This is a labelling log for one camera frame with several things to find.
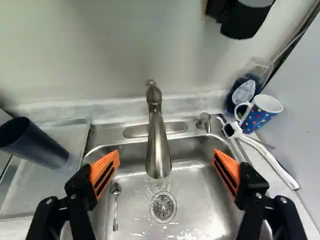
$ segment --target mug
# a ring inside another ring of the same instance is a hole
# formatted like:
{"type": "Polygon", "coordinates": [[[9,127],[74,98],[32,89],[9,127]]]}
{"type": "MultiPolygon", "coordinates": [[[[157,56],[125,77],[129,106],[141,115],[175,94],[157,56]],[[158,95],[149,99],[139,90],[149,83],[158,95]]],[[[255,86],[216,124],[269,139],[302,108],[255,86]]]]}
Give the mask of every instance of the mug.
{"type": "Polygon", "coordinates": [[[281,113],[283,109],[284,106],[278,99],[266,94],[258,94],[252,102],[246,101],[235,106],[234,116],[239,121],[243,133],[251,134],[281,113]],[[241,119],[237,115],[237,109],[240,106],[248,106],[241,119]]]}

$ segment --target sink drain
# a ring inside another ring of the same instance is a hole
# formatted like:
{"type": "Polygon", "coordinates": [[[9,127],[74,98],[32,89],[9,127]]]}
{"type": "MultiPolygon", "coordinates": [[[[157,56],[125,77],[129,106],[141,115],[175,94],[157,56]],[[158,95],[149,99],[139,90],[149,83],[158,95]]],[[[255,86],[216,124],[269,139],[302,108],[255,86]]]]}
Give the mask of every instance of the sink drain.
{"type": "Polygon", "coordinates": [[[167,191],[158,192],[150,202],[152,218],[160,224],[167,224],[174,219],[177,212],[177,202],[167,191]]]}

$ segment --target metal spoon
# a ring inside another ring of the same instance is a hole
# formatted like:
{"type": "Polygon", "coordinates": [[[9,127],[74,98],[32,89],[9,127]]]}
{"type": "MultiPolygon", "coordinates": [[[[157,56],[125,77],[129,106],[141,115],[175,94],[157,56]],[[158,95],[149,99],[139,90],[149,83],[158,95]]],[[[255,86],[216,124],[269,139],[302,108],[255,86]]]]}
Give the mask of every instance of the metal spoon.
{"type": "Polygon", "coordinates": [[[118,216],[117,216],[117,197],[120,195],[121,193],[121,186],[119,185],[119,183],[114,182],[111,185],[111,193],[114,196],[114,219],[113,219],[113,231],[117,231],[118,230],[118,216]]]}

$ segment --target black soap dispenser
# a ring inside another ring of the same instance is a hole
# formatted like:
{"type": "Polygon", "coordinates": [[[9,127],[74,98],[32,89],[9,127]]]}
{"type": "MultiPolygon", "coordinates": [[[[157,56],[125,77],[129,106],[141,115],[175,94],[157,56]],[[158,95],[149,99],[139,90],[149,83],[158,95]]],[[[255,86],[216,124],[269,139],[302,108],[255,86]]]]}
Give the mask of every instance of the black soap dispenser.
{"type": "Polygon", "coordinates": [[[264,23],[276,0],[208,0],[205,13],[221,23],[220,32],[232,39],[250,39],[264,23]]]}

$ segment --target water droplet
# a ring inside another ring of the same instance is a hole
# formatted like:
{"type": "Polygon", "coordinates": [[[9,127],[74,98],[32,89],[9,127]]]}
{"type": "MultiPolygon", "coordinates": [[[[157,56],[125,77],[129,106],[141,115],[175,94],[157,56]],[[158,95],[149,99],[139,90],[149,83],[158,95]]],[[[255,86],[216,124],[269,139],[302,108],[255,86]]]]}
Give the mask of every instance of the water droplet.
{"type": "Polygon", "coordinates": [[[142,234],[141,234],[141,233],[132,233],[132,232],[130,232],[130,235],[132,235],[132,236],[142,237],[142,234]]]}

